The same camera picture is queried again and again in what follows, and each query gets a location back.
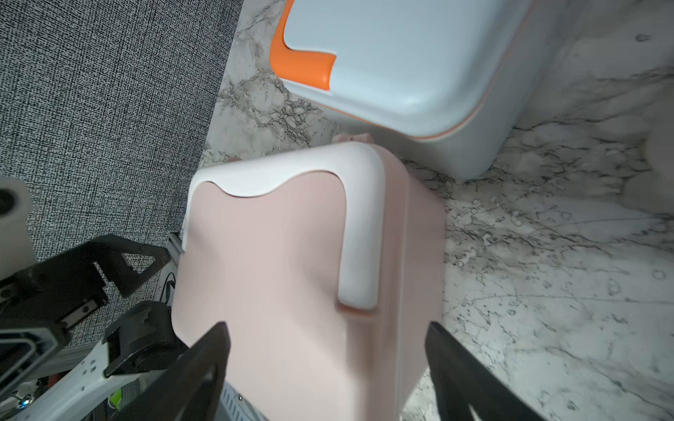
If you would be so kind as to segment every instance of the marble floor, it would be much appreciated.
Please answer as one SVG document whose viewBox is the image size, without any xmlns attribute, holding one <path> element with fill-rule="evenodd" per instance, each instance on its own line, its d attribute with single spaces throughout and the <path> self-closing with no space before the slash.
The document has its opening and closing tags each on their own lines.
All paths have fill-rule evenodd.
<svg viewBox="0 0 674 421">
<path fill-rule="evenodd" d="M 245 0 L 202 166 L 344 131 L 269 64 L 283 0 Z M 623 207 L 674 84 L 674 2 L 592 0 L 493 166 L 445 199 L 443 324 L 549 420 L 674 420 L 671 216 Z M 430 378 L 403 420 L 438 420 Z"/>
</svg>

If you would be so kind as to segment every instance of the black bracket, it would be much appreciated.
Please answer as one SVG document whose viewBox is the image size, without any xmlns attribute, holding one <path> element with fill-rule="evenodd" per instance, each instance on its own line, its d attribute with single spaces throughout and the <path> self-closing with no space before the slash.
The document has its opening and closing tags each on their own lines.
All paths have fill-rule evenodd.
<svg viewBox="0 0 674 421">
<path fill-rule="evenodd" d="M 230 346 L 226 323 L 216 323 L 113 420 L 213 420 Z"/>
<path fill-rule="evenodd" d="M 138 273 L 122 253 L 153 257 L 154 262 Z M 128 297 L 170 259 L 164 247 L 116 235 L 94 238 L 0 281 L 2 316 L 63 322 L 70 328 L 108 302 L 96 264 Z"/>
<path fill-rule="evenodd" d="M 106 377 L 165 370 L 187 347 L 173 333 L 171 311 L 159 301 L 143 301 L 105 330 L 110 363 Z"/>
<path fill-rule="evenodd" d="M 426 335 L 426 356 L 442 421 L 543 421 L 439 323 Z"/>
</svg>

